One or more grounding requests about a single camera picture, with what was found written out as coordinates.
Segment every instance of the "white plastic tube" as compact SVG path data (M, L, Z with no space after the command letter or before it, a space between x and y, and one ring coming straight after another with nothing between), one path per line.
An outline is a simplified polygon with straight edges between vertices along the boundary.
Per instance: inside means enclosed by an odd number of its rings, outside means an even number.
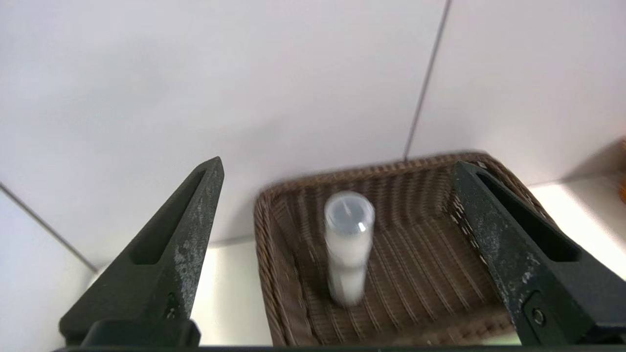
M365 288L374 206L359 193L339 192L326 202L324 216L331 297L342 306L356 305Z

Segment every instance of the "white countertop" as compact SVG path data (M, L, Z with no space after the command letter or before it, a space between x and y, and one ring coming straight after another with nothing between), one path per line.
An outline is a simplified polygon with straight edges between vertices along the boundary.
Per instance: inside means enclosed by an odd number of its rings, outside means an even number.
M529 188L564 233L626 279L626 205L617 193L619 179L609 175ZM272 344L254 241L209 247L191 318L203 345Z

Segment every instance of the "orange object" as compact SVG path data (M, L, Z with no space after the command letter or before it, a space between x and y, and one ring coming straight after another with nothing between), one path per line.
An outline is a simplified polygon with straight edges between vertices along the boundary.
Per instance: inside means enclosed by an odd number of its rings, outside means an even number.
M624 149L626 149L626 140L622 142ZM622 202L626 203L626 178L622 180L622 188L620 188L620 197Z
M622 188L620 189L620 197L622 201L626 203L626 179L622 181Z

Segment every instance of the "brown wicker basket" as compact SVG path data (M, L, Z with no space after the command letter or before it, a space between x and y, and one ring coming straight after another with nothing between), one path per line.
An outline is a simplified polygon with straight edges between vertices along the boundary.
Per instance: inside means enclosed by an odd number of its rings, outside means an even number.
M473 344L513 331L451 188L459 160L486 168L547 217L530 191L484 153L327 173L261 193L257 255L275 346ZM340 190L365 195L376 209L365 296L350 309L332 302L326 284L324 204Z

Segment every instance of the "transparent lid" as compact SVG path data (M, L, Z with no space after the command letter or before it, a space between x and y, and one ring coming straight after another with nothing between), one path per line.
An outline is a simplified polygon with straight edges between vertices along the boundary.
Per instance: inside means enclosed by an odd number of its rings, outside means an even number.
M343 235L357 235L374 224L374 206L363 195L343 191L326 202L326 222Z

